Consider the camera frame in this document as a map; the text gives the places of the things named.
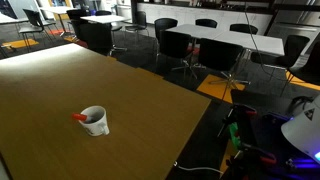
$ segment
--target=wall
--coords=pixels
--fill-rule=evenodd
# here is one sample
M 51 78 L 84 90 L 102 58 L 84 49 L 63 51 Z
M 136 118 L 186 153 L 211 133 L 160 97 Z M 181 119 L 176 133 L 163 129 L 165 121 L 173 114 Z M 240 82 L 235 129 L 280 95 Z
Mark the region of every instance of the wall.
M 9 0 L 9 2 L 17 18 L 27 17 L 22 9 L 39 11 L 35 0 Z

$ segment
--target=floor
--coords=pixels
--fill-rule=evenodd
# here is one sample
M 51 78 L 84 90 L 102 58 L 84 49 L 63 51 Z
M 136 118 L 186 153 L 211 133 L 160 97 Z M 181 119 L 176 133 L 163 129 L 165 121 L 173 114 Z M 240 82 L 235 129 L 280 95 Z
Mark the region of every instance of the floor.
M 14 28 L 13 25 L 1 26 L 1 43 L 22 39 L 21 36 L 19 37 L 17 35 L 16 31 L 12 31 L 12 28 Z M 154 36 L 154 28 L 150 25 L 148 29 L 150 36 Z M 218 73 L 209 69 L 198 69 L 196 70 L 198 79 L 189 78 L 189 75 L 184 79 L 183 71 L 171 71 L 171 68 L 179 66 L 180 62 L 170 58 L 166 60 L 164 57 L 160 58 L 158 68 L 155 69 L 155 47 L 153 46 L 154 38 L 145 36 L 146 32 L 143 32 L 143 34 L 144 35 L 139 36 L 139 41 L 135 43 L 135 36 L 133 34 L 127 35 L 127 39 L 124 41 L 123 32 L 116 32 L 116 45 L 119 47 L 127 47 L 128 50 L 126 52 L 115 52 L 113 56 L 122 63 L 132 67 L 156 72 L 160 76 L 163 76 L 164 80 L 166 81 L 212 99 L 210 106 L 202 117 L 189 142 L 177 159 L 177 162 L 183 167 L 192 168 L 207 166 L 219 169 L 225 152 L 228 133 L 225 133 L 224 136 L 219 139 L 216 136 L 220 127 L 222 126 L 222 119 L 229 112 L 231 104 L 225 102 L 221 103 L 219 99 L 205 95 L 196 90 L 208 74 L 218 75 Z M 70 43 L 69 41 L 63 40 L 57 35 L 55 38 L 53 38 L 53 43 L 49 43 L 47 40 L 42 39 L 41 36 L 36 36 L 36 40 L 39 41 L 39 44 L 32 46 L 32 51 L 38 51 L 41 49 Z M 15 52 L 11 50 L 6 51 L 10 57 L 27 53 L 26 48 L 19 48 Z M 240 73 L 237 75 L 237 78 L 251 81 L 251 84 L 245 87 L 245 91 L 279 96 L 285 83 L 285 72 L 283 70 L 276 70 L 274 77 L 271 78 L 271 80 L 269 80 L 268 73 L 271 73 L 270 68 L 262 69 L 260 65 L 253 64 L 248 61 L 247 63 L 243 64 Z M 319 91 L 317 90 L 289 84 L 283 96 L 293 98 L 301 95 L 316 96 L 318 94 Z M 214 180 L 219 179 L 219 174 L 208 170 L 184 171 L 173 167 L 167 179 Z

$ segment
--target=wire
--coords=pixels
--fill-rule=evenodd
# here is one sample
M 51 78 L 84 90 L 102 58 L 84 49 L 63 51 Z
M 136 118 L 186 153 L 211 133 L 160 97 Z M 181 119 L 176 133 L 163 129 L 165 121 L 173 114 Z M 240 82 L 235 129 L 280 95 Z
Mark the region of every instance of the wire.
M 217 172 L 217 173 L 220 173 L 220 174 L 223 174 L 222 171 L 219 171 L 217 169 L 214 169 L 214 168 L 211 168 L 211 167 L 195 167 L 195 168 L 185 168 L 185 167 L 182 167 L 178 164 L 178 162 L 176 161 L 174 163 L 175 167 L 179 168 L 179 169 L 182 169 L 182 170 L 185 170 L 185 171 L 198 171 L 198 170 L 210 170 L 210 171 L 214 171 L 214 172 Z
M 244 14 L 245 14 L 245 16 L 246 16 L 247 24 L 248 24 L 248 27 L 249 27 L 249 30 L 250 30 L 250 36 L 251 36 L 252 42 L 253 42 L 253 44 L 254 44 L 254 47 L 255 47 L 257 53 L 259 54 L 260 66 L 261 66 L 263 72 L 266 73 L 266 74 L 268 74 L 271 78 L 276 78 L 277 80 L 280 80 L 280 81 L 288 81 L 287 79 L 277 78 L 277 77 L 273 76 L 272 74 L 268 73 L 268 72 L 264 69 L 264 63 L 263 63 L 263 59 L 262 59 L 261 53 L 260 53 L 260 51 L 259 51 L 259 49 L 258 49 L 258 46 L 257 46 L 257 44 L 256 44 L 256 41 L 255 41 L 254 38 L 253 38 L 253 35 L 252 35 L 252 30 L 251 30 L 251 26 L 250 26 L 248 14 L 247 14 L 247 1 L 244 2 L 244 7 L 245 7 L 245 8 L 244 8 Z

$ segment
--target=white cup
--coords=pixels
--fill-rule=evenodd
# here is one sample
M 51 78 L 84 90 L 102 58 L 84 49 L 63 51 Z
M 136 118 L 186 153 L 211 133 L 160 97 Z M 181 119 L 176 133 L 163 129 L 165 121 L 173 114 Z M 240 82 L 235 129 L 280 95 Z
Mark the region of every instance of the white cup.
M 89 122 L 82 122 L 79 123 L 86 129 L 87 133 L 90 136 L 99 136 L 101 134 L 109 134 L 109 128 L 107 123 L 107 115 L 106 110 L 101 106 L 91 106 L 87 109 L 83 110 L 81 114 L 90 116 L 93 120 Z

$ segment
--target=cabinet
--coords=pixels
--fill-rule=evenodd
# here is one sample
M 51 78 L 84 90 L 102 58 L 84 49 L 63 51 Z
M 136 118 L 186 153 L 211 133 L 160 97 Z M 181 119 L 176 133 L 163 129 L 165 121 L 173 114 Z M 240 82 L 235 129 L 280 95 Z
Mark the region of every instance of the cabinet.
M 173 18 L 178 25 L 195 24 L 196 19 L 208 18 L 217 21 L 218 29 L 228 31 L 231 24 L 247 24 L 245 13 L 223 10 L 176 7 L 168 5 L 153 5 L 138 3 L 138 11 L 145 11 L 147 23 L 153 24 L 159 18 Z M 259 35 L 263 35 L 271 20 L 271 15 L 247 13 L 251 25 L 256 26 Z

